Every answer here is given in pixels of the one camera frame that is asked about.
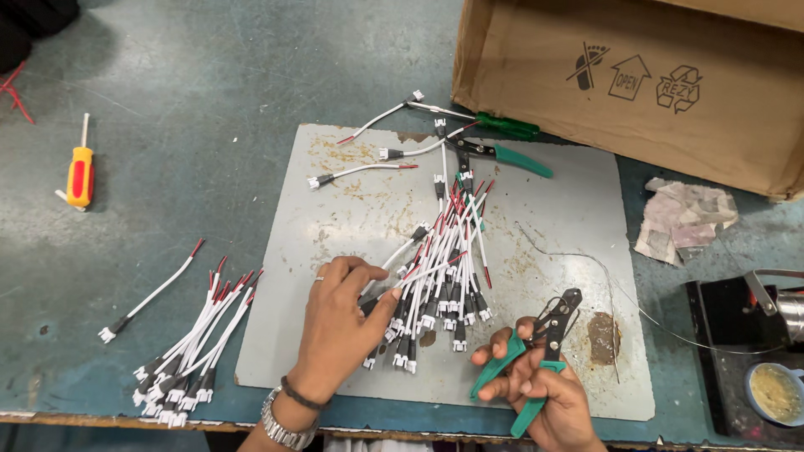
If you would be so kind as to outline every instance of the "wristwatch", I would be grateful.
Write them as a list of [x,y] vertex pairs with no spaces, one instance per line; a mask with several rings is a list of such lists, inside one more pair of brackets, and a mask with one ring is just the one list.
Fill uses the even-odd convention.
[[273,439],[275,442],[279,443],[280,446],[289,447],[293,450],[302,450],[313,442],[315,431],[318,429],[318,418],[315,419],[315,423],[313,423],[312,427],[298,433],[290,432],[286,430],[285,427],[279,425],[277,420],[273,418],[271,405],[273,405],[274,399],[277,398],[277,394],[279,394],[281,390],[282,385],[280,384],[271,391],[268,398],[262,403],[262,426],[265,428],[265,433],[268,434],[268,438]]

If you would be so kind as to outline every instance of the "printed symbol on box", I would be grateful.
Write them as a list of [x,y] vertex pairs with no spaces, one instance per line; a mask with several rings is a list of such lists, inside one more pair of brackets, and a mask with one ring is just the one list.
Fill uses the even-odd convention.
[[686,112],[700,99],[698,68],[682,64],[670,73],[670,78],[661,77],[656,85],[656,102],[669,109],[673,106],[675,114]]
[[575,77],[578,80],[578,88],[586,91],[595,87],[595,80],[592,78],[592,66],[597,66],[603,62],[603,55],[611,50],[606,46],[587,46],[584,41],[584,54],[578,57],[575,62],[575,72],[567,77],[567,80]]
[[625,61],[621,61],[611,68],[617,69],[617,74],[614,75],[614,80],[611,81],[609,96],[619,97],[627,101],[633,101],[637,96],[639,87],[642,86],[643,78],[653,78],[639,55],[634,55]]

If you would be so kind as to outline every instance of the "black bracelet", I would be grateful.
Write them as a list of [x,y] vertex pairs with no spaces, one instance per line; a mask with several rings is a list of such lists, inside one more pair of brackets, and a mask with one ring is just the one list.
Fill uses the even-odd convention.
[[329,399],[323,405],[308,401],[306,398],[302,397],[298,392],[294,391],[293,388],[290,387],[290,383],[288,383],[288,376],[283,376],[281,383],[282,383],[282,390],[285,391],[285,394],[287,394],[288,397],[290,397],[291,399],[295,400],[299,404],[309,409],[324,411],[325,409],[329,409],[330,405],[332,405],[332,399]]

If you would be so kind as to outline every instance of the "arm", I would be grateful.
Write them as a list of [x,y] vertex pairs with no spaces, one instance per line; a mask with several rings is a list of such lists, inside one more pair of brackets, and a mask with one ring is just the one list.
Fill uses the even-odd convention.
[[[533,334],[533,318],[517,321],[516,334],[527,339]],[[503,358],[513,330],[503,328],[491,336],[472,355],[472,363],[485,365],[492,357]],[[589,402],[578,376],[567,364],[560,373],[539,368],[544,358],[544,342],[523,353],[511,363],[507,375],[486,383],[478,393],[484,401],[505,397],[519,413],[529,397],[547,397],[544,407],[527,427],[533,441],[547,452],[606,452],[592,427]]]
[[[299,395],[324,405],[383,338],[401,290],[389,290],[366,318],[357,306],[360,291],[370,280],[383,280],[388,272],[359,257],[336,257],[318,271],[323,281],[310,289],[304,332],[296,365],[288,383]],[[277,423],[291,432],[309,429],[319,412],[277,394],[272,405]],[[265,433],[262,421],[248,435],[240,452],[287,452]]]

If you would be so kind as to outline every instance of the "recycling symbol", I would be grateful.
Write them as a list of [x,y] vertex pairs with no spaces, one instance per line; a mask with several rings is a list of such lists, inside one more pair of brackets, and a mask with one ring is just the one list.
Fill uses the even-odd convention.
[[703,77],[698,75],[698,68],[682,64],[669,77],[662,76],[656,85],[656,102],[675,114],[686,112],[700,99],[698,82]]

